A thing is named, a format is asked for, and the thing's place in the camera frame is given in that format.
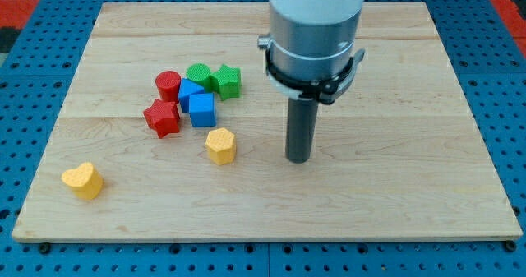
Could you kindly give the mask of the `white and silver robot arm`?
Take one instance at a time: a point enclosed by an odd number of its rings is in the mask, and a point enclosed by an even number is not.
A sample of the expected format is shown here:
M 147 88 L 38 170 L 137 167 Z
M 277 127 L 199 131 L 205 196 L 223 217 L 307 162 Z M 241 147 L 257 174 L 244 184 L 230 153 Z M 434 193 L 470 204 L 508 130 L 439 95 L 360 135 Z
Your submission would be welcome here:
M 286 76 L 311 81 L 341 72 L 364 0 L 269 0 L 270 60 Z

